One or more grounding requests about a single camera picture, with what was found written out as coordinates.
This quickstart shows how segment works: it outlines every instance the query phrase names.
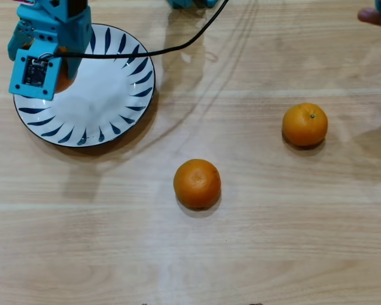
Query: black cable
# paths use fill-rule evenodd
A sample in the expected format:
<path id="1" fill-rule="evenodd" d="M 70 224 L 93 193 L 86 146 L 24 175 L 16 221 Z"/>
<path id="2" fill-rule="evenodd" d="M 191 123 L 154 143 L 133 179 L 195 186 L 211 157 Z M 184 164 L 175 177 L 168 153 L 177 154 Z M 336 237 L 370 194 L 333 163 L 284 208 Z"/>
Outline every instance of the black cable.
<path id="1" fill-rule="evenodd" d="M 73 53 L 73 52 L 65 52 L 65 53 L 55 53 L 54 57 L 69 57 L 69 58 L 92 58 L 92 59 L 115 59 L 115 58 L 138 58 L 138 57 L 150 57 L 150 56 L 156 56 L 156 55 L 162 55 L 167 54 L 174 51 L 179 51 L 184 48 L 187 48 L 192 43 L 194 43 L 199 37 L 202 36 L 202 34 L 205 32 L 205 30 L 208 29 L 208 27 L 216 20 L 216 18 L 219 16 L 219 14 L 222 12 L 224 7 L 226 6 L 227 2 L 229 0 L 224 0 L 223 4 L 217 12 L 214 14 L 214 16 L 209 20 L 209 22 L 187 43 L 184 43 L 180 46 L 173 46 L 172 48 L 160 50 L 160 51 L 153 51 L 153 52 L 146 52 L 146 53 L 137 53 L 137 54 L 110 54 L 110 55 L 95 55 L 95 54 L 84 54 L 84 53 Z"/>

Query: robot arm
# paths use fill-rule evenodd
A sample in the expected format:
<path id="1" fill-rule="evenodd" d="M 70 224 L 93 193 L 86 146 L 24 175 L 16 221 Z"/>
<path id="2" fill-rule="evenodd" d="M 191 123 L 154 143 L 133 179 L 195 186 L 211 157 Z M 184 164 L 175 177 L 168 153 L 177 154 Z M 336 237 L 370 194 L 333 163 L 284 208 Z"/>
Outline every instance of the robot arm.
<path id="1" fill-rule="evenodd" d="M 20 21 L 8 45 L 14 61 L 10 93 L 52 100 L 61 58 L 41 58 L 60 48 L 84 53 L 91 39 L 88 0 L 16 0 Z M 74 79 L 81 58 L 67 58 L 68 78 Z"/>

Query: plate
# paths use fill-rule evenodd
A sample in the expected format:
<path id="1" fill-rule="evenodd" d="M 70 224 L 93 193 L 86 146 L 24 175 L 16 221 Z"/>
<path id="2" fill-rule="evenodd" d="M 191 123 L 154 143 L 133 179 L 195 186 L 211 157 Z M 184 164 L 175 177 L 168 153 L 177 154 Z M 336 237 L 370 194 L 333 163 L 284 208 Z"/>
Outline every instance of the plate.
<path id="1" fill-rule="evenodd" d="M 91 54 L 143 53 L 127 32 L 93 24 Z M 151 58 L 83 59 L 74 83 L 53 100 L 13 96 L 24 125 L 41 139 L 66 147 L 115 140 L 147 111 L 155 91 Z"/>

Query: orange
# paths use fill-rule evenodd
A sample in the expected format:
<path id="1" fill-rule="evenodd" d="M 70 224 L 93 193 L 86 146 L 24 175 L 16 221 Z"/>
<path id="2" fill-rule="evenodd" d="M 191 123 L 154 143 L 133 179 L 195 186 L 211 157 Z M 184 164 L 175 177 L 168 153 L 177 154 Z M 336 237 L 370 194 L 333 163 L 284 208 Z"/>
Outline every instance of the orange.
<path id="1" fill-rule="evenodd" d="M 178 200 L 189 208 L 209 208 L 220 197 L 221 180 L 217 169 L 205 160 L 184 163 L 175 174 L 173 188 Z"/>
<path id="2" fill-rule="evenodd" d="M 283 120 L 284 136 L 296 146 L 313 146 L 320 143 L 328 132 L 328 118 L 314 104 L 305 103 L 289 109 Z"/>
<path id="3" fill-rule="evenodd" d="M 66 52 L 67 49 L 63 46 L 59 47 L 59 52 Z M 61 70 L 59 72 L 57 88 L 55 93 L 61 93 L 68 89 L 74 81 L 68 78 L 68 64 L 66 58 L 62 59 Z"/>

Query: finger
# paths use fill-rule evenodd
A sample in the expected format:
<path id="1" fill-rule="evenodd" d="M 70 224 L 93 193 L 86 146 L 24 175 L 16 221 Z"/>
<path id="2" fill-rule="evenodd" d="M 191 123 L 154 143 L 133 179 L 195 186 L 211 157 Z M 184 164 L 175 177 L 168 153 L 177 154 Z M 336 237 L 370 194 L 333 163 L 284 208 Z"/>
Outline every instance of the finger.
<path id="1" fill-rule="evenodd" d="M 368 24 L 381 26 L 381 15 L 373 8 L 363 8 L 358 13 L 358 19 Z"/>

